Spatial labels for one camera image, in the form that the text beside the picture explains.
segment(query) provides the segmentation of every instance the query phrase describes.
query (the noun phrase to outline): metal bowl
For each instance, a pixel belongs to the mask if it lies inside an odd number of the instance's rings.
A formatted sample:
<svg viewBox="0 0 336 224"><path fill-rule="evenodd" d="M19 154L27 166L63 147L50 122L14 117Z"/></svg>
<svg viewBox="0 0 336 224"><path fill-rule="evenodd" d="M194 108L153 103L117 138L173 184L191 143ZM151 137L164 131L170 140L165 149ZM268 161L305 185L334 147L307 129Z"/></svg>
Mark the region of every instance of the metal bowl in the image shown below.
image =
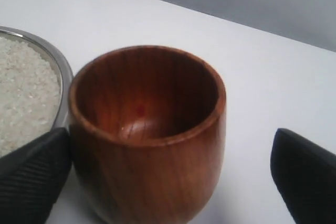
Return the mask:
<svg viewBox="0 0 336 224"><path fill-rule="evenodd" d="M0 36L28 43L58 77L61 99L50 131L0 158L1 223L44 224L72 165L66 129L72 72L62 53L44 39L1 26Z"/></svg>
<svg viewBox="0 0 336 224"><path fill-rule="evenodd" d="M50 66L58 79L61 97L59 109L52 128L66 127L68 123L68 90L73 78L67 59L52 44L25 31L0 26L0 37L4 37L12 41L26 42L29 47L40 53L42 59L50 63Z"/></svg>

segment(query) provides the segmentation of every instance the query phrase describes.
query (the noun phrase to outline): bowl rim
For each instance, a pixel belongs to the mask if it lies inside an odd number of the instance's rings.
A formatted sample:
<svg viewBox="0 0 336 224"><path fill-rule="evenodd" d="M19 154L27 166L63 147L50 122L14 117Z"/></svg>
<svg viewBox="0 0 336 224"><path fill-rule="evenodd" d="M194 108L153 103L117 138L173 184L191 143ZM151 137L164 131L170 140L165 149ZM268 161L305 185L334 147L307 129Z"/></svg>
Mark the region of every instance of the bowl rim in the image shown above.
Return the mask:
<svg viewBox="0 0 336 224"><path fill-rule="evenodd" d="M51 43L41 37L15 28L0 26L0 34L7 34L19 37L34 44L55 62L60 71L60 103L51 129L56 127L67 127L68 125L68 92L73 79L72 69L65 56Z"/></svg>
<svg viewBox="0 0 336 224"><path fill-rule="evenodd" d="M76 101L76 92L79 81L85 75L87 70L93 66L97 61L103 60L104 58L111 57L112 55L125 52L128 50L136 50L136 49L148 49L148 48L155 48L159 50L165 50L170 52L175 52L177 54L183 55L192 59L193 61L197 61L204 66L204 68L210 73L212 78L216 83L216 87L218 90L218 98L216 104L212 110L212 112L198 125L188 129L179 134L175 134L172 136L167 137L159 137L159 138L150 138L148 141L137 141L137 142L127 142L127 141L118 141L118 138L114 135L99 129L98 127L94 126L91 122L89 122L80 112L79 108L77 107ZM186 140L193 139L195 136L201 134L206 129L211 127L217 120L219 120L222 114L226 114L226 90L223 80L221 79L220 75L217 71L210 66L207 62L203 59L195 56L192 53L186 52L181 49L176 49L173 47L168 46L157 46L157 45L139 45L139 46L129 46L123 47L120 49L116 49L110 52L107 52L93 61L87 63L74 77L70 89L69 89L69 112L74 119L85 128L86 131L93 134L94 136L98 137L99 139L106 140L110 143L120 145L120 146L127 146L127 147L165 147L168 145L185 142Z"/></svg>

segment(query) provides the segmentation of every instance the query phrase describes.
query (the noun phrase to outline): reddish-brown wood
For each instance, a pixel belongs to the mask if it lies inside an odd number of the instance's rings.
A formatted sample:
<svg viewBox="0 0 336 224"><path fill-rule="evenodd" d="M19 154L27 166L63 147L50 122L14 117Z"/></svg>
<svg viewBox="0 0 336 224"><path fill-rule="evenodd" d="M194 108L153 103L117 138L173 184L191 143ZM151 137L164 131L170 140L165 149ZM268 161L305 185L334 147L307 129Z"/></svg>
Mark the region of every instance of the reddish-brown wood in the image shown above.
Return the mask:
<svg viewBox="0 0 336 224"><path fill-rule="evenodd" d="M123 48L75 77L69 95L77 176L109 224L185 224L210 199L225 144L219 75L186 52Z"/></svg>

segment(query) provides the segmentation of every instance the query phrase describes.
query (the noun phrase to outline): white table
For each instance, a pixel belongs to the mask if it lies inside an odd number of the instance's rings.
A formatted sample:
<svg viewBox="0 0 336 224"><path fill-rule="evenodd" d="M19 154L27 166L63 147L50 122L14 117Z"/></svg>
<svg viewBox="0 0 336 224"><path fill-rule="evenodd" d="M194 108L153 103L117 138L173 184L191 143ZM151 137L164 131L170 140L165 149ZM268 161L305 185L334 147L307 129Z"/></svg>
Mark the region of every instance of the white table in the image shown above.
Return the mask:
<svg viewBox="0 0 336 224"><path fill-rule="evenodd" d="M214 196L191 224L293 223L272 181L274 133L287 127L336 152L336 53L158 0L0 0L0 25L41 36L74 73L116 48L159 44L213 65L227 88L227 143ZM75 176L47 224L100 223Z"/></svg>

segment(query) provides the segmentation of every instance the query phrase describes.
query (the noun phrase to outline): uncooked rice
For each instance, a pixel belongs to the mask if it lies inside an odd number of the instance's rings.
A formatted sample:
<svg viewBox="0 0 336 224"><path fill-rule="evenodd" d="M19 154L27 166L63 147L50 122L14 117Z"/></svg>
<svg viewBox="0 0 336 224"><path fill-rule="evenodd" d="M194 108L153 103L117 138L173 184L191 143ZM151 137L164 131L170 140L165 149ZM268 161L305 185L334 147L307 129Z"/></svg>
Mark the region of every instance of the uncooked rice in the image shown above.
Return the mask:
<svg viewBox="0 0 336 224"><path fill-rule="evenodd" d="M27 43L0 37L0 157L48 132L59 100L49 62Z"/></svg>

